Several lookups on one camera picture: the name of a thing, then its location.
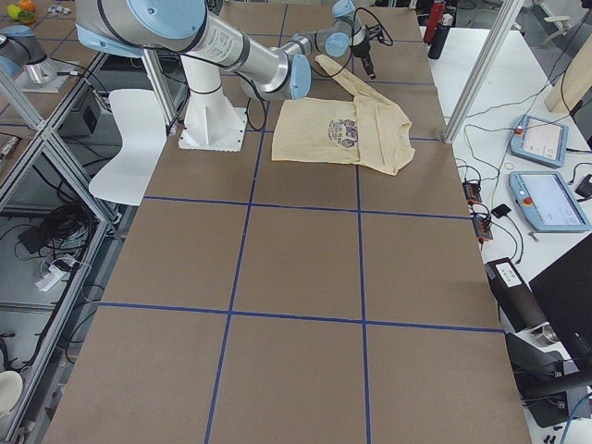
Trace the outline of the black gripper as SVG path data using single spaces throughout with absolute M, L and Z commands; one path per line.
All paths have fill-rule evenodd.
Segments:
M 372 62 L 370 51 L 370 42 L 382 36 L 380 27 L 362 27 L 353 35 L 353 55 L 361 58 L 364 72 L 370 79 L 376 78 L 374 64 Z

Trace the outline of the neighbouring robot arm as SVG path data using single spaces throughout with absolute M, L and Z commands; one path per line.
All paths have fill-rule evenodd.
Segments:
M 32 30 L 11 25 L 1 30 L 1 69 L 23 92 L 58 93 L 68 74 L 45 52 Z

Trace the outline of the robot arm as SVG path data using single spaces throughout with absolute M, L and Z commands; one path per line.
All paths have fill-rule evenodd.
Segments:
M 205 1 L 81 1 L 76 27 L 80 42 L 98 52 L 140 57 L 147 48 L 166 48 L 204 60 L 244 78 L 245 92 L 267 101 L 301 99 L 310 91 L 307 56 L 346 52 L 361 59 L 366 74 L 376 74 L 370 56 L 378 27 L 365 26 L 351 1 L 332 7 L 333 25 L 302 32 L 279 48 L 267 48 L 210 12 Z

